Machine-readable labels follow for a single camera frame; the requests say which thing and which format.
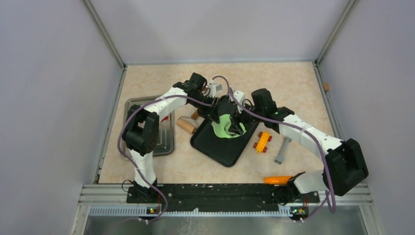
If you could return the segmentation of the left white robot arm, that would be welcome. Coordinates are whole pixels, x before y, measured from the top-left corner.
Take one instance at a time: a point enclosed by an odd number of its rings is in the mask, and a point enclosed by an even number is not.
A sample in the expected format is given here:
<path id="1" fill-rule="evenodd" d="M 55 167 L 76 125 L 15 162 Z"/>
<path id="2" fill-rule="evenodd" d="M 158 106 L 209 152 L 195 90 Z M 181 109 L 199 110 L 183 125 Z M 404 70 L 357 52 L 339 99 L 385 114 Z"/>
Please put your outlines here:
<path id="1" fill-rule="evenodd" d="M 216 97 L 220 85 L 210 82 L 198 73 L 189 80 L 175 83 L 165 94 L 141 106 L 132 106 L 128 118 L 119 134 L 118 141 L 124 141 L 130 151 L 127 155 L 135 167 L 133 189 L 144 202 L 152 202 L 157 196 L 157 178 L 153 168 L 153 150 L 159 138 L 159 125 L 176 109 L 191 104 L 204 119 L 219 122 L 218 107 L 221 98 Z"/>

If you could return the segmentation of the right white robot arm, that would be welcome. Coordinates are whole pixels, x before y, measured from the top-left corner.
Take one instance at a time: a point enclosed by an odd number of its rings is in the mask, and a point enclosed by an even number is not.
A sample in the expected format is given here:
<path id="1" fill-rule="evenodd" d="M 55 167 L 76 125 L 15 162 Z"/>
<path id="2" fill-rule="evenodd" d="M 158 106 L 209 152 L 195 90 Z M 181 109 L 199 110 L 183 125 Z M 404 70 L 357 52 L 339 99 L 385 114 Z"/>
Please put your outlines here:
<path id="1" fill-rule="evenodd" d="M 292 110 L 278 107 L 265 88 L 252 93 L 253 106 L 244 106 L 233 91 L 229 93 L 231 100 L 241 110 L 236 121 L 263 122 L 267 128 L 296 141 L 321 158 L 322 170 L 299 173 L 289 180 L 287 196 L 290 200 L 299 202 L 307 193 L 320 190 L 343 196 L 369 176 L 358 141 L 345 141 L 318 130 Z"/>

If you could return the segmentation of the black baking tray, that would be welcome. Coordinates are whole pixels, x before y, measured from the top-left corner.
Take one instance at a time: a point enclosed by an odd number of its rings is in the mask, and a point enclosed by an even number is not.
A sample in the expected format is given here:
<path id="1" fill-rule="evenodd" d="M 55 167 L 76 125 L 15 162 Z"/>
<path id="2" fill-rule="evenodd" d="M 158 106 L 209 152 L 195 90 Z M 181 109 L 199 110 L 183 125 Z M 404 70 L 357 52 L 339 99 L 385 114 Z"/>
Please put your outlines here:
<path id="1" fill-rule="evenodd" d="M 225 167 L 232 167 L 247 147 L 255 133 L 258 124 L 246 128 L 244 135 L 232 139 L 216 137 L 211 125 L 212 121 L 205 119 L 190 138 L 190 145 Z"/>

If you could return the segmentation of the green dough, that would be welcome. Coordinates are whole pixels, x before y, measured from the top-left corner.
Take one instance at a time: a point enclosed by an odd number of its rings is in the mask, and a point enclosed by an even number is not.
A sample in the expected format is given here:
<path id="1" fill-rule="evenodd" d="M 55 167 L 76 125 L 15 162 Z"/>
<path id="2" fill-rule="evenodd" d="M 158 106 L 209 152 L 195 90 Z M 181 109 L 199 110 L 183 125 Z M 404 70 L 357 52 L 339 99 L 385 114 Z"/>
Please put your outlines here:
<path id="1" fill-rule="evenodd" d="M 219 123 L 216 123 L 214 121 L 211 123 L 216 137 L 222 139 L 232 139 L 241 136 L 241 134 L 237 134 L 236 132 L 231 131 L 230 114 L 221 115 L 219 119 Z"/>

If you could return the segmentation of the wooden dough roller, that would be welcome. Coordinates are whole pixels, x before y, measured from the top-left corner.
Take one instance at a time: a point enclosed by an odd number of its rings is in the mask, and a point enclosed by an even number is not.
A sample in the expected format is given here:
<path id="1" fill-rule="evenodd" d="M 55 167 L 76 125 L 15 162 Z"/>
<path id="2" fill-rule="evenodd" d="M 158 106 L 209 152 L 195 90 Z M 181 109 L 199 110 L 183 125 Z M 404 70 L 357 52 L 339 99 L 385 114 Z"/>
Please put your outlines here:
<path id="1" fill-rule="evenodd" d="M 198 110 L 196 110 L 190 116 L 181 116 L 178 118 L 176 125 L 183 129 L 184 131 L 188 132 L 189 134 L 193 135 L 199 127 L 199 123 L 197 119 L 199 118 Z"/>

